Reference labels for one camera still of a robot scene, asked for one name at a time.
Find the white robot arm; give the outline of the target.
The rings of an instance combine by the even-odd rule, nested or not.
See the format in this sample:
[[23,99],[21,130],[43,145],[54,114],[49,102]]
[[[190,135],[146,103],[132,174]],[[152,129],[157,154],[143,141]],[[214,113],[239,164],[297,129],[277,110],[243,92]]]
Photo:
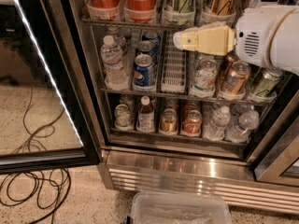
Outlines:
[[234,28],[223,21],[174,33],[176,48],[237,57],[263,68],[299,75],[299,7],[247,8]]

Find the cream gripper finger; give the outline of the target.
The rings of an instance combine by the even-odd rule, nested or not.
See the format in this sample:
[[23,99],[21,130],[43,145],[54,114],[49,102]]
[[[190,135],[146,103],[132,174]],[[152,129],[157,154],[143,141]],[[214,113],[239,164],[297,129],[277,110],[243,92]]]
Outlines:
[[235,31],[229,26],[191,28],[173,35],[176,48],[224,56],[235,46]]

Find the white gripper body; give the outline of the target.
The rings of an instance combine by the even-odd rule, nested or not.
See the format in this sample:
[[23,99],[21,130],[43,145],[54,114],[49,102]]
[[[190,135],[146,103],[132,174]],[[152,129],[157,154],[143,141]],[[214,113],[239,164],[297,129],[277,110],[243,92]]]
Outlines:
[[247,8],[235,36],[235,52],[244,62],[294,68],[294,6]]

